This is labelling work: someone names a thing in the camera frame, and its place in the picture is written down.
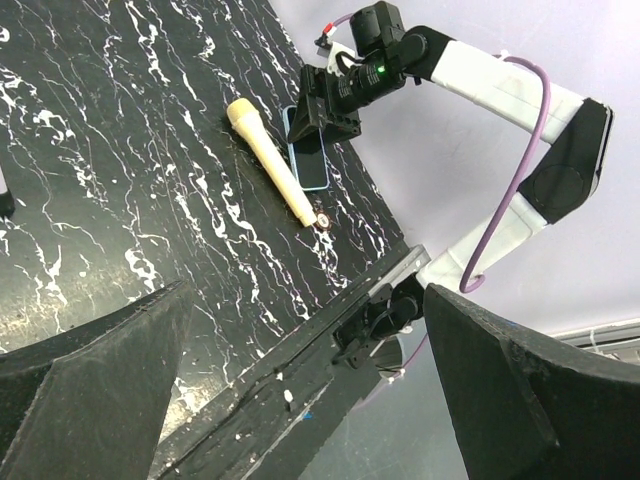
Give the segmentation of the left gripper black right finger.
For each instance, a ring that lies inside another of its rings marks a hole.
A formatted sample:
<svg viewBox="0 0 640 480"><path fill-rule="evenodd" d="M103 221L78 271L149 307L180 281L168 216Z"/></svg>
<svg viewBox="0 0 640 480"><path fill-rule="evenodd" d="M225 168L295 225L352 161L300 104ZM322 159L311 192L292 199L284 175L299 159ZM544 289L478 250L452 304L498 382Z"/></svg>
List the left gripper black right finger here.
<svg viewBox="0 0 640 480"><path fill-rule="evenodd" d="M471 479L636 479L639 368L508 321L445 287L425 321Z"/></svg>

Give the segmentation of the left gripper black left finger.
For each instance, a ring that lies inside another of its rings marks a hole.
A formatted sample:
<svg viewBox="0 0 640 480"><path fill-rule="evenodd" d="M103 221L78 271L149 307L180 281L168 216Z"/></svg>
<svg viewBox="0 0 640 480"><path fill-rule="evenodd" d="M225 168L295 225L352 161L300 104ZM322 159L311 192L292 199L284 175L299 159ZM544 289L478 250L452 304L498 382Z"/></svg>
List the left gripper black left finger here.
<svg viewBox="0 0 640 480"><path fill-rule="evenodd" d="M3 354L2 478L147 478L193 303L176 281Z"/></svg>

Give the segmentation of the phone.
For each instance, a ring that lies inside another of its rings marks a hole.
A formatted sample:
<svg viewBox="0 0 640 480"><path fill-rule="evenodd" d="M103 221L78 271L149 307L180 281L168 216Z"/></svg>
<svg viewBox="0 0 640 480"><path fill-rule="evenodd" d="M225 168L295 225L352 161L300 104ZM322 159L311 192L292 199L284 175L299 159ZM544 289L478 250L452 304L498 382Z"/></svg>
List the phone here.
<svg viewBox="0 0 640 480"><path fill-rule="evenodd" d="M297 142L287 144L291 172L305 192L329 187L327 155L319 131Z"/></svg>

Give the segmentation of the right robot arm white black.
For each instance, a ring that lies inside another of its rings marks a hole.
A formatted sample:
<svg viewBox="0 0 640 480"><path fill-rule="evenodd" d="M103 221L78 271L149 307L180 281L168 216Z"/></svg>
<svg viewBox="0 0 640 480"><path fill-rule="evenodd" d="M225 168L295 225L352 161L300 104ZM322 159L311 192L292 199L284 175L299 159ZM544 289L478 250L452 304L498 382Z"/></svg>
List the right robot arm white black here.
<svg viewBox="0 0 640 480"><path fill-rule="evenodd" d="M612 110L553 84L532 62L492 55L427 26L406 28L399 9L376 2L346 17L355 46L318 39L325 67L305 65L297 103L285 110L291 149L322 151L357 137L360 110L408 81L431 82L530 134L522 160L493 215L416 272L386 286L380 300L337 333L346 353L397 334L422 314L425 288L467 294L485 271L582 206L599 183Z"/></svg>

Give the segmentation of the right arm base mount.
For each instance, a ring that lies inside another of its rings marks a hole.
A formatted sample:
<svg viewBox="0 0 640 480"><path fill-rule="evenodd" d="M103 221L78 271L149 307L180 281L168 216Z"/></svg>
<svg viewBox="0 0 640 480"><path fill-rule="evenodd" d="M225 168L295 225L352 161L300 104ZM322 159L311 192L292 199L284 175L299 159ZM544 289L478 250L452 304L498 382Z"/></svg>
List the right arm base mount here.
<svg viewBox="0 0 640 480"><path fill-rule="evenodd" d="M424 287L414 274L396 286L383 284L334 332L339 352L332 363L359 368L381 341L423 317L423 296Z"/></svg>

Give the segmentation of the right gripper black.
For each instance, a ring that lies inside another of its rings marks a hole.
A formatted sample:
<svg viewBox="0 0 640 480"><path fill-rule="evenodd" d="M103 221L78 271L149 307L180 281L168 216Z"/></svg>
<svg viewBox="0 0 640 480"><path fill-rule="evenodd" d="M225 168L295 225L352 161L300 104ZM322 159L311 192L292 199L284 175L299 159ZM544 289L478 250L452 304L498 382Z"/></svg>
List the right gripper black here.
<svg viewBox="0 0 640 480"><path fill-rule="evenodd" d="M348 93L347 80L346 76L338 77L310 64L302 66L289 143L318 131L324 141L348 141L361 134L358 107Z"/></svg>

